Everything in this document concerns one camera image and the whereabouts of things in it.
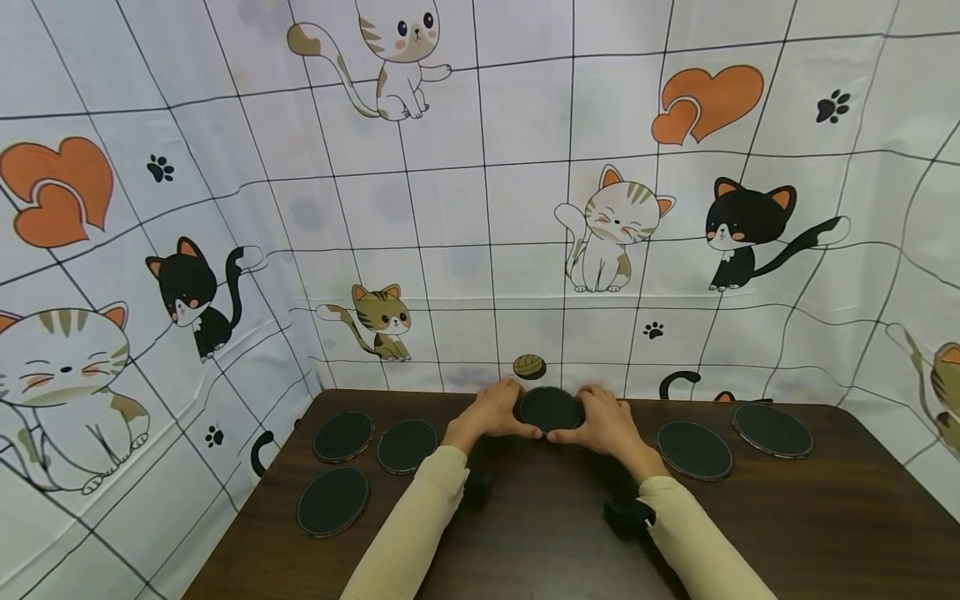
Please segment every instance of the right hand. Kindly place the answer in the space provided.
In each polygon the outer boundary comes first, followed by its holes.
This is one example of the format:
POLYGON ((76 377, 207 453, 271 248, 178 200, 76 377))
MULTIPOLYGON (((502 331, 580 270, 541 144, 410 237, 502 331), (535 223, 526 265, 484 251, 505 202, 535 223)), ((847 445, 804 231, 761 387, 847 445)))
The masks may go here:
POLYGON ((577 394, 587 418, 576 429, 554 429, 547 440, 554 444, 577 444, 598 454, 613 456, 638 483, 656 475, 667 475, 660 454, 647 445, 636 431, 630 404, 617 400, 610 390, 587 385, 577 394))

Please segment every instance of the black paw print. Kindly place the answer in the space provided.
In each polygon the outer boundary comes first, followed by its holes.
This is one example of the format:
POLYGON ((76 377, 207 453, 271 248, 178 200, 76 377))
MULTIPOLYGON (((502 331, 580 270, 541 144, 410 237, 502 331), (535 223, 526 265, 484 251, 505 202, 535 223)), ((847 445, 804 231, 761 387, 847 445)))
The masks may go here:
POLYGON ((847 102, 850 100, 850 94, 841 94, 839 89, 834 89, 829 98, 824 98, 817 103, 817 123, 823 123, 827 119, 830 123, 836 123, 840 120, 838 115, 845 114, 850 107, 847 102))
POLYGON ((174 166, 172 164, 167 164, 166 156, 150 155, 150 162, 147 163, 147 170, 150 171, 151 175, 154 176, 154 181, 157 183, 160 183, 163 180, 174 180, 174 176, 170 175, 174 172, 174 166))
POLYGON ((647 336, 651 340, 656 340, 659 336, 663 335, 663 323, 657 323, 656 321, 643 327, 643 335, 647 336))
POLYGON ((204 440, 206 441, 206 447, 212 448, 215 444, 220 445, 224 442, 224 432, 220 430, 220 425, 210 425, 210 428, 207 429, 210 433, 206 434, 204 440))

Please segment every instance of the left hand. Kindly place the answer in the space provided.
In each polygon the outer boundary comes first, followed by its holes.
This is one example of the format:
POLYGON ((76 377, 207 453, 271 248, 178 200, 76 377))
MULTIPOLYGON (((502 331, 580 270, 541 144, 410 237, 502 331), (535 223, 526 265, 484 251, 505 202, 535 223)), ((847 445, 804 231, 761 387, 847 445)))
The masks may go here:
POLYGON ((529 440, 543 437, 543 432, 536 426, 521 423, 514 417, 514 405, 521 391, 520 384, 510 377, 480 390, 467 410, 446 428, 444 445, 455 445, 464 454, 469 454, 482 436, 516 435, 529 440))

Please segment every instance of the cat-print fabric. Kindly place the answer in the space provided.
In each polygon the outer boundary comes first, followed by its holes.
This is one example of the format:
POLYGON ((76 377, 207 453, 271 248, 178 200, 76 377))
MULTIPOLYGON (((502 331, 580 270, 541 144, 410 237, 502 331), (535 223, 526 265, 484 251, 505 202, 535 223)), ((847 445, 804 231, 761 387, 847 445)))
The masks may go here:
POLYGON ((947 3, 0 4, 0 597, 182 597, 334 389, 833 406, 960 518, 947 3))

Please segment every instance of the orange heart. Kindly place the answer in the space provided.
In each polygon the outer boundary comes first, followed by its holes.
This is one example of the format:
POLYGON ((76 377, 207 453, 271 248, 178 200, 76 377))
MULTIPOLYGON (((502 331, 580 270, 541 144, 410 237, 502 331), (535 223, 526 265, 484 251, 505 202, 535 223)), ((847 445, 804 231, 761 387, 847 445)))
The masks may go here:
POLYGON ((660 144, 681 146, 696 120, 697 106, 687 100, 681 100, 654 119, 650 131, 660 144))
MULTIPOLYGON (((762 94, 763 75, 755 67, 738 64, 727 67, 715 77, 711 77, 704 69, 681 71, 666 83, 660 99, 664 109, 674 101, 686 98, 692 98, 700 104, 700 119, 690 134, 697 142, 701 142, 711 133, 727 127, 753 110, 762 94)), ((676 132, 670 130, 670 133, 674 134, 670 139, 675 140, 676 132)), ((657 132, 654 137, 661 144, 683 144, 682 140, 661 140, 657 132)))
POLYGON ((65 183, 80 196, 86 222, 104 230, 113 172, 107 157, 90 140, 67 137, 57 152, 29 142, 14 144, 0 155, 0 178, 17 198, 30 204, 35 201, 38 183, 40 190, 46 186, 44 180, 65 183))
POLYGON ((38 248, 59 248, 89 239, 81 222, 83 214, 73 192, 56 184, 44 185, 36 206, 13 219, 13 230, 24 242, 38 248))

